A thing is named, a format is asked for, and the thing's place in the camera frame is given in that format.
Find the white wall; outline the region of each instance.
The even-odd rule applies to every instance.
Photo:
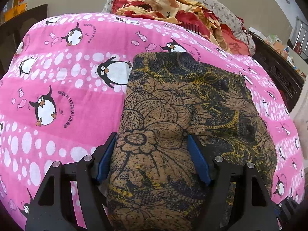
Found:
[[[293,31],[295,29],[296,24],[296,17],[298,16],[301,20],[304,22],[307,22],[304,14],[301,12],[301,9],[295,2],[295,0],[290,0],[290,3],[288,3],[286,0],[275,0],[278,5],[280,6],[281,10],[284,12],[285,16],[288,18],[291,26],[292,26],[292,32],[290,35],[290,38],[293,35]]]

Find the gray floral pillow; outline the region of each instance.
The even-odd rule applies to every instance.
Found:
[[[112,2],[114,0],[107,0],[103,12],[111,13]],[[227,24],[233,32],[233,35],[246,43],[249,46],[249,52],[251,55],[255,53],[255,43],[249,34],[245,34],[242,30],[241,22],[226,6],[217,0],[195,0],[203,3],[208,9],[219,17],[220,23]]]

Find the blue gripper pad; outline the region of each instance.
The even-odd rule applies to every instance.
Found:
[[[187,136],[187,148],[200,179],[209,185],[212,180],[209,176],[208,164],[191,135]]]
[[[108,146],[107,150],[105,151],[98,167],[98,175],[96,180],[101,183],[103,180],[106,180],[110,170],[110,159],[112,156],[113,148],[115,146],[116,135],[112,139],[110,145]]]

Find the pink blanket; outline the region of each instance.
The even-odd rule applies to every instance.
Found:
[[[227,54],[174,24],[67,14],[33,25],[0,81],[0,199],[22,228],[52,162],[79,161],[117,131],[133,58],[146,51],[186,51],[197,61],[243,75],[276,146],[272,199],[301,201],[298,134],[277,88],[255,60]],[[75,182],[71,190],[84,226]]]

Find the penguin feet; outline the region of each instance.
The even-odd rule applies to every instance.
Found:
[[[51,116],[52,116],[54,119],[56,119],[57,113],[53,112],[53,113],[51,114]]]
[[[42,118],[40,118],[35,125],[40,127],[41,123],[42,123]]]

